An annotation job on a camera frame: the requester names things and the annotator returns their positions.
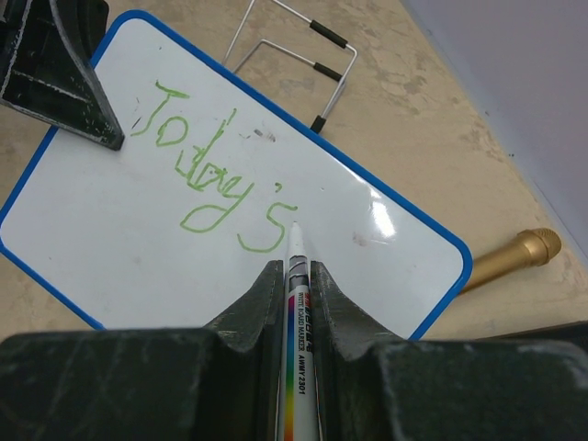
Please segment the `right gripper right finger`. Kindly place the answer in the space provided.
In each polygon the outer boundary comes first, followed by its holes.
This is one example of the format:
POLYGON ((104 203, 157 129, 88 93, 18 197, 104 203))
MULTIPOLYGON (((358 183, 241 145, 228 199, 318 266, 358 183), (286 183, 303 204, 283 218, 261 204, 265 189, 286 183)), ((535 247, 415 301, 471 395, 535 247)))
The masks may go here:
POLYGON ((585 323, 480 340, 400 338, 311 263, 326 440, 584 440, 585 323))

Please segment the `blue framed whiteboard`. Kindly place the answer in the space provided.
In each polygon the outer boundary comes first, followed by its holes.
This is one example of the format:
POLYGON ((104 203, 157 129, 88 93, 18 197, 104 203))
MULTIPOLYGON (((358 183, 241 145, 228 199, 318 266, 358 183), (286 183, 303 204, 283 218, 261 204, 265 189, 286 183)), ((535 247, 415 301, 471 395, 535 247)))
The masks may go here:
POLYGON ((50 130, 1 211, 1 250, 95 327, 200 326, 288 251, 293 224, 360 308, 422 337, 472 270, 467 245, 156 17, 96 51, 125 132, 50 130))

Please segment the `gold microphone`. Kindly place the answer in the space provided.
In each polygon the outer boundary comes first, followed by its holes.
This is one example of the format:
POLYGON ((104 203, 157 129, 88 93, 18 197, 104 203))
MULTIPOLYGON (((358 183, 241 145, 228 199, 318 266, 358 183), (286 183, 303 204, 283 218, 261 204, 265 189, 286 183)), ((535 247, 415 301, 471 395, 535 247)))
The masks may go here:
POLYGON ((521 231, 508 243, 474 259, 469 280, 459 294, 465 294, 515 271, 546 265, 561 248, 561 238, 551 229, 521 231))

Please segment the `white whiteboard marker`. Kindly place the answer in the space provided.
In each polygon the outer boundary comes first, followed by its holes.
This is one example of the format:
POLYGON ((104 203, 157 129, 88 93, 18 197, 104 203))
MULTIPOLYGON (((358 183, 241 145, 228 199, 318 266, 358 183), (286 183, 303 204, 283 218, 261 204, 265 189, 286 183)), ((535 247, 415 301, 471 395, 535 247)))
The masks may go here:
POLYGON ((318 440, 309 259, 297 222, 288 234, 286 264, 277 439, 318 440))

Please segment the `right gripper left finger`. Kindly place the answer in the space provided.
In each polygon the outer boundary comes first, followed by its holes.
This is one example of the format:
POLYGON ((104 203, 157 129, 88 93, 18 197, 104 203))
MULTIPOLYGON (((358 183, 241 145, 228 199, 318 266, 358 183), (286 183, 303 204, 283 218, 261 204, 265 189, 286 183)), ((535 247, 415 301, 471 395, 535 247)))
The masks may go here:
POLYGON ((16 334, 1 344, 4 440, 271 440, 284 265, 200 328, 16 334))

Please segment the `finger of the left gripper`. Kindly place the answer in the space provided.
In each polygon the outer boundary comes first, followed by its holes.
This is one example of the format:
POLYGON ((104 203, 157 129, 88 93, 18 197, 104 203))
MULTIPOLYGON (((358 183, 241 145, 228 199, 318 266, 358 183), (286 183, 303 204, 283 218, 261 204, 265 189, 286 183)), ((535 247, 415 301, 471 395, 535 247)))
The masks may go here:
POLYGON ((107 28, 109 4, 103 0, 57 2, 58 60, 73 69, 75 60, 88 63, 107 28))
POLYGON ((117 151, 123 129, 91 59, 73 69, 58 60, 57 2, 2 2, 1 103, 117 151))

